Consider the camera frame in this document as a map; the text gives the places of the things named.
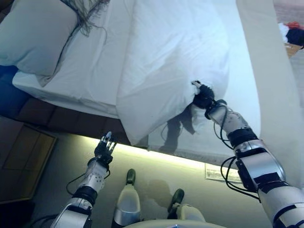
robot forearm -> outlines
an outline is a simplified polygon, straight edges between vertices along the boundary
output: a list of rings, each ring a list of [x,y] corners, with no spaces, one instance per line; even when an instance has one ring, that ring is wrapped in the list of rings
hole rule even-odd
[[[116,146],[110,139],[111,133],[108,133],[100,140],[95,149],[95,157],[88,162],[83,181],[52,223],[52,228],[91,227],[91,211],[98,192],[104,186],[109,163],[113,159],[111,153]]]
[[[244,118],[221,102],[213,102],[205,115],[226,132],[243,185],[258,193],[273,226],[304,227],[303,191],[285,182],[281,165]]]

gray floor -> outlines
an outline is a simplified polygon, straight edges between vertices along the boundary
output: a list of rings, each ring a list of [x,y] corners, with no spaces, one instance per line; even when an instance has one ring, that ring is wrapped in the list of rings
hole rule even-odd
[[[34,201],[33,219],[58,213],[69,199],[66,183],[83,173],[96,140],[57,133],[58,142],[44,170]],[[137,171],[135,188],[141,199],[142,217],[165,219],[177,188],[185,190],[184,203],[197,207],[207,222],[228,228],[270,228],[262,206],[255,199],[205,179],[205,164],[146,150],[118,146],[110,165],[111,176],[100,191],[92,214],[93,228],[109,228],[115,202],[130,168]]]

wooden panel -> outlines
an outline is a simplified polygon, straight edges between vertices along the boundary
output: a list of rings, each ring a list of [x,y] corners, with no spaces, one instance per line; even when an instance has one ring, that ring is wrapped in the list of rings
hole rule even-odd
[[[22,171],[20,178],[16,182],[10,199],[28,198],[31,196],[35,183],[37,181],[39,171]]]
[[[3,168],[24,169],[39,135],[39,132],[24,126],[21,129]]]
[[[0,168],[13,147],[22,126],[22,122],[0,116]]]
[[[25,169],[39,171],[43,166],[45,158],[48,155],[53,142],[54,138],[45,134],[40,134]]]
[[[21,173],[21,170],[0,170],[0,201],[12,199],[12,191]]]

white fabric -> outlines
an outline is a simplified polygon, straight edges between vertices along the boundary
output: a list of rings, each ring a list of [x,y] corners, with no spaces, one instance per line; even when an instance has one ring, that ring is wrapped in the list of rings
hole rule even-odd
[[[131,144],[193,101],[191,81],[223,94],[228,42],[210,0],[137,0],[116,109]]]
[[[37,74],[44,86],[76,24],[75,12],[60,0],[18,1],[0,24],[0,65]]]
[[[282,39],[283,39],[284,43],[288,43],[288,39],[287,39],[286,35],[289,31],[289,27],[286,26],[283,23],[279,23],[278,25],[279,25],[279,29],[280,29],[280,32],[281,32]]]
[[[241,113],[259,135],[261,121],[257,87],[235,0],[214,0],[213,3],[224,22],[230,46],[229,83],[224,100],[234,111]],[[233,152],[215,136],[213,122],[206,121],[201,113],[197,118],[199,117],[201,122],[196,127],[200,129],[196,129],[195,134],[189,133],[185,128],[181,129],[174,154],[220,165]],[[158,151],[164,145],[162,138],[166,139],[167,129],[165,123],[149,134],[150,150]]]
[[[116,94],[128,42],[133,1],[112,0],[91,21],[89,37],[80,31],[63,56],[60,70],[41,87],[35,75],[18,72],[17,88],[51,104],[84,113],[118,118]]]

red object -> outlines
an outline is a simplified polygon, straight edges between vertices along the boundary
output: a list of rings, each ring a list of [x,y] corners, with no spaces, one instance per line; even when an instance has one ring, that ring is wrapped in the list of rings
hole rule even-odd
[[[290,29],[303,29],[304,30],[304,26],[301,26],[299,22],[297,21],[293,21],[293,22],[289,22],[286,24]]]

